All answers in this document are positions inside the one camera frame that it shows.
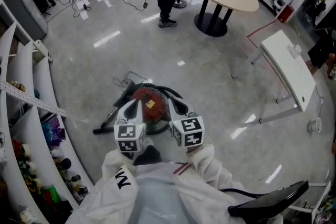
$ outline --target sleeve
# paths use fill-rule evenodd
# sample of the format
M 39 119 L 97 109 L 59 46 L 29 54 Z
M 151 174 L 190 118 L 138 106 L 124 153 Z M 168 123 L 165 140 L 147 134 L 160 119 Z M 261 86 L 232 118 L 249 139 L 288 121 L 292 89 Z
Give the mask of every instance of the sleeve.
M 243 186 L 232 180 L 232 174 L 215 157 L 213 145 L 204 144 L 187 153 L 188 162 L 193 164 L 197 173 L 211 186 L 217 189 L 239 188 Z
M 136 170 L 136 167 L 133 166 L 133 161 L 120 153 L 119 150 L 110 151 L 106 154 L 103 165 L 101 166 L 102 179 L 107 182 L 124 164 L 131 173 Z

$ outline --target desk leg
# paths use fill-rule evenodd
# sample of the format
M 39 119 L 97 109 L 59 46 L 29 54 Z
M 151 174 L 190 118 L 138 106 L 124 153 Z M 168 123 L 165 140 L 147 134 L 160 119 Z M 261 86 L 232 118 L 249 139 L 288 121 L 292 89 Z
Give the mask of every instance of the desk leg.
M 240 67 L 237 68 L 237 70 L 231 74 L 231 77 L 235 79 L 242 71 L 248 69 L 248 66 L 252 63 L 254 64 L 257 59 L 260 58 L 261 55 L 264 54 L 264 49 L 260 45 L 251 55 L 248 57 L 248 59 L 241 64 Z
M 292 108 L 290 110 L 286 110 L 286 111 L 280 112 L 280 113 L 272 115 L 272 116 L 261 118 L 261 119 L 259 119 L 259 123 L 265 123 L 265 122 L 270 122 L 270 121 L 275 121 L 275 120 L 278 120 L 278 119 L 282 119 L 282 118 L 285 118 L 285 117 L 288 117 L 288 116 L 292 116 L 296 113 L 299 113 L 300 111 L 301 111 L 300 108 L 297 106 L 296 108 Z
M 286 95 L 284 97 L 281 97 L 281 98 L 277 99 L 276 102 L 277 102 L 277 104 L 279 104 L 279 103 L 282 103 L 282 102 L 284 102 L 284 101 L 286 101 L 288 99 L 291 99 L 291 98 L 292 98 L 292 95 L 288 94 L 288 95 Z
M 302 207 L 298 207 L 298 206 L 290 205 L 290 206 L 288 206 L 288 208 L 292 209 L 292 210 L 299 211 L 299 212 L 303 212 L 303 213 L 308 213 L 308 214 L 313 213 L 313 210 L 311 210 L 311 209 L 302 208 Z
M 208 5 L 208 2 L 209 2 L 209 0 L 203 0 L 201 12 L 198 15 L 198 20 L 197 20 L 197 26 L 198 27 L 200 27 L 202 25 L 204 13 L 205 13 L 205 10 L 206 10 L 206 6 Z
M 221 10 L 222 10 L 222 6 L 220 6 L 220 5 L 217 4 L 217 6 L 216 6 L 216 8 L 215 8 L 215 12 L 214 12 L 214 14 L 213 14 L 213 16 L 212 16 L 212 18 L 211 18 L 211 21 L 210 21 L 210 23 L 209 23 L 209 26 L 208 26 L 207 30 L 206 30 L 206 34 L 207 34 L 207 35 L 210 35 L 210 34 L 211 34 L 212 29 L 213 29 L 214 26 L 215 26 L 215 23 L 216 23 L 216 21 L 217 21 L 217 18 L 219 17 L 219 14 L 220 14 L 220 11 L 221 11 Z
M 233 11 L 233 10 L 229 8 L 229 9 L 227 10 L 226 14 L 225 14 L 225 17 L 224 17 L 223 21 L 222 21 L 222 27 L 226 27 L 226 29 L 227 29 L 226 23 L 227 23 L 227 21 L 229 20 L 232 11 Z

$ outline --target white protective suit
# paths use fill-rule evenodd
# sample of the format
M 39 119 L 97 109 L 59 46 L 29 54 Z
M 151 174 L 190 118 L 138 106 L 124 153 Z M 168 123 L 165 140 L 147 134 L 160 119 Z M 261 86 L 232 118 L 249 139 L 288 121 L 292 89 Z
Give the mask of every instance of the white protective suit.
M 244 224 L 241 218 L 230 217 L 227 211 L 229 206 L 239 205 L 242 201 L 238 202 L 233 196 L 219 191 L 243 187 L 234 182 L 232 174 L 214 158 L 213 145 L 204 144 L 187 156 L 188 164 L 185 165 L 158 163 L 133 166 L 133 161 L 118 150 L 109 152 L 102 166 L 103 177 L 79 209 L 72 213 L 67 224 L 128 224 L 139 190 L 136 179 L 147 174 L 151 178 L 164 177 L 167 171 L 183 205 L 197 224 Z M 164 165 L 175 167 L 160 170 Z

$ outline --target black table base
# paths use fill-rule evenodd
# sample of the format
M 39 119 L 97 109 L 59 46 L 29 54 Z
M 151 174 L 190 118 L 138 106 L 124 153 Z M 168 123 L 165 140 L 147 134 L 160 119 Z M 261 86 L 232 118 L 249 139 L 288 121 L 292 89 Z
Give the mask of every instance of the black table base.
M 227 32 L 226 23 L 230 18 L 232 9 L 227 10 L 225 17 L 222 20 L 219 18 L 220 11 L 222 10 L 222 6 L 219 4 L 217 4 L 213 14 L 205 13 L 208 1 L 209 0 L 203 1 L 201 12 L 195 16 L 194 23 L 196 27 L 203 33 L 212 37 L 221 37 Z
M 205 13 L 203 15 L 203 20 L 200 24 L 198 23 L 199 17 L 200 17 L 200 14 L 195 16 L 194 23 L 197 26 L 197 28 L 200 31 L 202 31 L 203 33 L 205 33 L 209 36 L 212 36 L 212 37 L 221 37 L 221 36 L 226 34 L 227 27 L 226 27 L 226 25 L 222 26 L 223 20 L 221 18 L 219 18 L 219 17 L 216 18 L 215 24 L 214 24 L 212 30 L 209 33 L 207 33 L 207 30 L 208 30 L 209 24 L 211 22 L 211 19 L 213 17 L 213 14 L 212 13 Z
M 173 5 L 174 8 L 185 8 L 187 6 L 187 2 L 184 0 L 175 0 Z

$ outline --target white desk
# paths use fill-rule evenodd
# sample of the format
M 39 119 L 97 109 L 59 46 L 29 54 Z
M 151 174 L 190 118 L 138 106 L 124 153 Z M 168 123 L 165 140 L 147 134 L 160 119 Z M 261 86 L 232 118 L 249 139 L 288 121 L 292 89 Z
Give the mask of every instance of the white desk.
M 315 81 L 303 58 L 298 56 L 294 59 L 287 49 L 288 45 L 293 47 L 292 42 L 285 33 L 281 30 L 278 31 L 265 39 L 258 49 L 231 75 L 233 78 L 236 78 L 238 74 L 248 69 L 250 64 L 253 65 L 260 56 L 265 54 L 274 63 L 283 77 L 290 94 L 277 99 L 276 102 L 280 103 L 293 97 L 297 107 L 276 115 L 256 119 L 255 121 L 259 121 L 259 123 L 277 120 L 301 111 L 304 112 L 314 91 Z

